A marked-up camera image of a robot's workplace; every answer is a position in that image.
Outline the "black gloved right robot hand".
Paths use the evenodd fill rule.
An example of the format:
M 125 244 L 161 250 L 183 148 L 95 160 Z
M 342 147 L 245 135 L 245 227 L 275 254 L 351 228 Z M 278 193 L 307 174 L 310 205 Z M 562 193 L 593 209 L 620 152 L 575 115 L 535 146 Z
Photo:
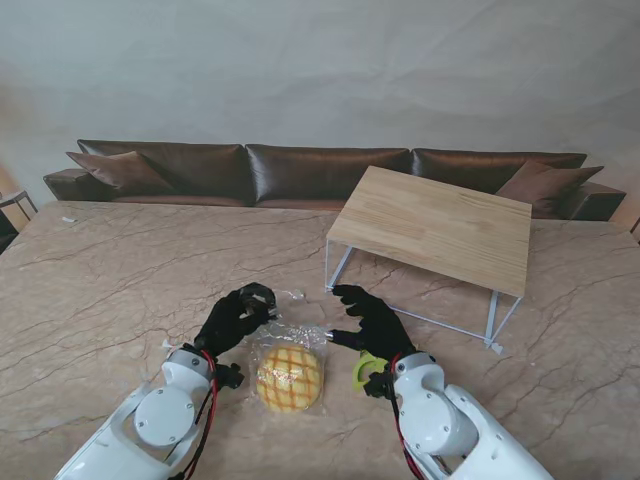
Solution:
M 348 316 L 359 318 L 360 327 L 357 332 L 331 330 L 333 343 L 387 361 L 417 352 L 400 318 L 382 299 L 357 285 L 335 285 L 332 293 L 346 306 Z

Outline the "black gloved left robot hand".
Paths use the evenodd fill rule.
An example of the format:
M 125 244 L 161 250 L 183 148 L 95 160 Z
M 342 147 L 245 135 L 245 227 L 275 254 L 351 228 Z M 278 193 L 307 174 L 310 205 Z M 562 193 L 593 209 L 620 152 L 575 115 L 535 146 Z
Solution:
M 218 357 L 275 318 L 275 293 L 252 282 L 216 302 L 195 337 L 194 347 L 212 358 Z

